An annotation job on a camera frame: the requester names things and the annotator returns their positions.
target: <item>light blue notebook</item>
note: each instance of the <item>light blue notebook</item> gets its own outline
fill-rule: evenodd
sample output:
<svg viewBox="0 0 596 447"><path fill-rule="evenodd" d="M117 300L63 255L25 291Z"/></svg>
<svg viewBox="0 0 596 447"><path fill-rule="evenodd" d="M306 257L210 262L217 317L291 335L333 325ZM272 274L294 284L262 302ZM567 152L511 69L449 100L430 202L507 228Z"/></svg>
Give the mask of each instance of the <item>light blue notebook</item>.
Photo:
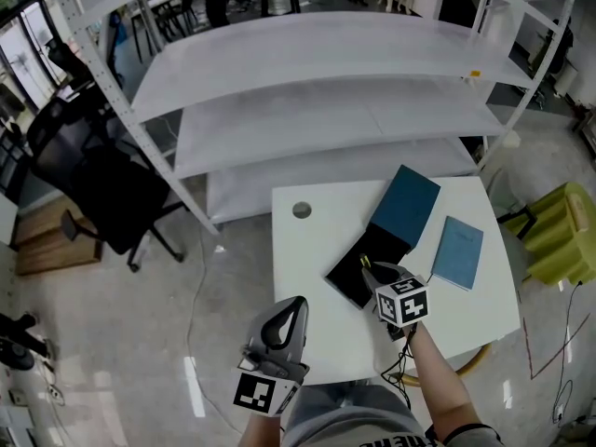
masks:
<svg viewBox="0 0 596 447"><path fill-rule="evenodd" d="M467 223L447 217L432 274L458 287L471 290L481 258L484 233Z"/></svg>

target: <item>yellow-green chair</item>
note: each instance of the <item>yellow-green chair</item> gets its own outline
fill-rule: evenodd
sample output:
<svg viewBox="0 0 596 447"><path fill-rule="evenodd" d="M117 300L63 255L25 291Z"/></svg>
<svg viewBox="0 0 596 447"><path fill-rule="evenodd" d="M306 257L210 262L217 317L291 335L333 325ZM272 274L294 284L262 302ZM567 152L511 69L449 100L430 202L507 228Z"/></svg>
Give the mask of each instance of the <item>yellow-green chair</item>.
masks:
<svg viewBox="0 0 596 447"><path fill-rule="evenodd" d="M547 285L596 277L596 207L578 183L566 183L528 207L536 218L522 238L534 255L528 274ZM504 222L517 235L529 218L520 213Z"/></svg>

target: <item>white shelving unit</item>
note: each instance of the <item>white shelving unit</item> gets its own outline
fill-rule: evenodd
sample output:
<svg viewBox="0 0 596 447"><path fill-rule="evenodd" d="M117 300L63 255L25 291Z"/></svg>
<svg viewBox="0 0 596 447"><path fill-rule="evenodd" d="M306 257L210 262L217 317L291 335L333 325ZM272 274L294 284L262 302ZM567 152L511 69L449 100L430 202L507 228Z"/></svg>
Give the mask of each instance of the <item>white shelving unit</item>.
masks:
<svg viewBox="0 0 596 447"><path fill-rule="evenodd" d="M59 0L98 85L132 137L189 209L221 223L270 210L282 185L390 178L400 164L427 176L478 171L513 128L552 60L574 0L555 24L523 0L502 0L554 31L534 79L468 28L373 12L253 20L166 45L132 104L88 26L132 0ZM486 0L476 20L481 21ZM152 16L147 12L149 23ZM503 127L469 81L528 88ZM143 122L183 110L172 168ZM477 167L457 139L496 136ZM183 179L207 174L207 215Z"/></svg>

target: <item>metal shelf frame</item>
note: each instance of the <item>metal shelf frame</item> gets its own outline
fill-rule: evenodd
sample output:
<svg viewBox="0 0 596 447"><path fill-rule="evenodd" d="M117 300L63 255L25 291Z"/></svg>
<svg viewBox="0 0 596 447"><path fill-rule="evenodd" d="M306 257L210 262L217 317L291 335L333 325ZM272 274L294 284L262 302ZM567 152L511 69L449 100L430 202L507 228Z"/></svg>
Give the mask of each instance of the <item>metal shelf frame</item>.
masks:
<svg viewBox="0 0 596 447"><path fill-rule="evenodd" d="M190 194L183 182L177 178L172 170L172 167L166 161L165 157L160 153L156 144L153 142L151 137L145 130L144 124L140 123L134 110L130 106L130 102L120 87L116 83L112 74L110 73L105 61L100 55L100 52L92 41L88 27L98 20L101 20L105 15L108 15L111 11L124 6L126 3L134 0L101 0L95 5L91 5L87 11L84 11L79 5L77 0L58 0L61 5L64 18L66 19L69 28L73 33L74 40L81 48L81 54L84 60L87 62L89 70L93 74L98 86L102 89L107 100L114 108L116 114L129 131L132 138L139 145L139 147L146 153L147 157L154 164L160 175L169 184L171 189L180 197L180 199L186 204L188 209L199 219L199 221L213 234L218 235L218 230L215 225L211 222L207 214L201 209L196 203L194 197ZM538 68L535 77L532 81L532 85L528 88L525 96L522 98L520 104L513 112L513 115L505 125L506 131L501 134L496 141L486 151L486 154L478 165L477 172L486 165L488 160L495 154L495 152L502 145L503 140L513 130L513 127L519 120L523 111L527 107L528 103L538 89L544 75L546 74L548 67L554 57L555 51L561 42L562 35L569 21L571 10L575 0L565 0L562 14L559 18L559 25L556 25L552 20L548 19L545 15L539 12L536 8L532 7L528 2L524 0L503 0L512 7L525 12L532 16L536 20L546 25L550 30L553 31L553 38L549 45L547 54L542 61L542 64ZM475 19L474 30L479 31L481 28L482 16L486 10L487 0L481 0L478 12ZM155 21L151 11L146 11L146 0L140 1L141 9L144 10L143 19L147 20L148 28L151 30L155 29Z"/></svg>

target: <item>black cable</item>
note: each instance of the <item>black cable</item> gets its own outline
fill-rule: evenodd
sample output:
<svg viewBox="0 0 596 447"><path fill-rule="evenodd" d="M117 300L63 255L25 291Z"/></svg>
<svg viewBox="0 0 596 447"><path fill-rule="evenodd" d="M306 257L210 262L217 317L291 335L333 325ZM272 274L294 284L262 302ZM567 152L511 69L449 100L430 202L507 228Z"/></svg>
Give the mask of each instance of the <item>black cable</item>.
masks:
<svg viewBox="0 0 596 447"><path fill-rule="evenodd" d="M391 386L395 387L400 394L403 396L404 400L406 401L406 405L408 409L412 409L412 404L410 403L410 398L406 393L406 386L403 384L402 377L406 370L406 357L408 356L408 348L410 347L410 342L412 341L413 336L416 333L416 324L412 326L410 332L408 333L408 337L406 338L406 343L403 346L403 349L400 351L398 355L398 360L394 362L389 368L381 372L381 378Z"/></svg>
<svg viewBox="0 0 596 447"><path fill-rule="evenodd" d="M559 378L559 387L557 389L557 397L555 398L554 404L552 404L552 414L550 417L550 420L552 421L552 423L556 424L557 427L561 426L561 421L565 416L565 411L567 410L567 405L569 404L569 400L571 400L571 395L574 392L573 380L568 379L567 382L565 384L563 384L562 377L563 377L563 373L565 371L565 343L567 343L567 330L569 327L569 315L571 313L571 304L574 301L574 295L576 294L577 288L579 288L581 285L582 285L581 281L579 281L576 284L576 286L574 287L574 290L571 292L571 297L569 298L569 305L567 306L567 319L565 321L565 334L562 339L563 349L562 349L562 362L561 362L561 377ZM561 400L562 395L568 386L569 386L569 395L567 396L567 400L565 401L564 407L562 408L561 415L557 415L557 406L559 406L559 401Z"/></svg>

